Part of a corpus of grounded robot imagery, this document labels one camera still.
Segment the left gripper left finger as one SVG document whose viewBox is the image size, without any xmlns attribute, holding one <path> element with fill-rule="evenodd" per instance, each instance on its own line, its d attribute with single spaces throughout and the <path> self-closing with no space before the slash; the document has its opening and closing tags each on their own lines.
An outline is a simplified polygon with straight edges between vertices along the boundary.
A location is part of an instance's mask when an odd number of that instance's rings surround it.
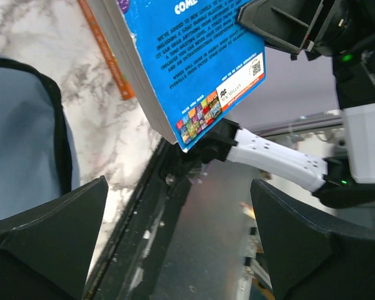
<svg viewBox="0 0 375 300">
<path fill-rule="evenodd" d="M 101 176 L 0 221 L 0 299 L 82 299 L 108 184 Z"/>
</svg>

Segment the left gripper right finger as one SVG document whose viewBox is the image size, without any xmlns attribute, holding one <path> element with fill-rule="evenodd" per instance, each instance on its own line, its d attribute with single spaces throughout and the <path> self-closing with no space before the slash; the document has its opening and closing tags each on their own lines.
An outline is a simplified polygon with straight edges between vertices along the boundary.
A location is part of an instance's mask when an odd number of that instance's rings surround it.
<svg viewBox="0 0 375 300">
<path fill-rule="evenodd" d="M 375 229 L 255 179 L 251 199 L 276 299 L 375 299 Z"/>
</svg>

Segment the blue paperback book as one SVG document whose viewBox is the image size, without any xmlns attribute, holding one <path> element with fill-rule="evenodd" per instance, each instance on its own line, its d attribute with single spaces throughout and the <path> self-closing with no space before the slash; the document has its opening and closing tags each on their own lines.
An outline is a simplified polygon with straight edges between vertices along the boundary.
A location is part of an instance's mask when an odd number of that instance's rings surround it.
<svg viewBox="0 0 375 300">
<path fill-rule="evenodd" d="M 265 79 L 242 1 L 90 1 L 151 127 L 188 152 Z"/>
</svg>

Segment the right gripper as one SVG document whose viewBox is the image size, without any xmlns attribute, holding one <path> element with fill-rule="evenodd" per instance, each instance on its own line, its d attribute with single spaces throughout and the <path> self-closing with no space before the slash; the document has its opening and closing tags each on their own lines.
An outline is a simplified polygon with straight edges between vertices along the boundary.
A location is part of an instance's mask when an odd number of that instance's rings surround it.
<svg viewBox="0 0 375 300">
<path fill-rule="evenodd" d="M 250 1 L 240 8 L 237 23 L 286 53 L 314 43 L 308 59 L 375 47 L 375 1 Z"/>
</svg>

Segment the blue backpack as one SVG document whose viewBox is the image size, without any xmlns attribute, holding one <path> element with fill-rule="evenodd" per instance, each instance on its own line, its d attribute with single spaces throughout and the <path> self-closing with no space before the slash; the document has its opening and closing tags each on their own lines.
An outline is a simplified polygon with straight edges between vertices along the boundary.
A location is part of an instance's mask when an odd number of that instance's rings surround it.
<svg viewBox="0 0 375 300">
<path fill-rule="evenodd" d="M 81 185 L 61 100 L 54 80 L 0 54 L 0 220 Z"/>
</svg>

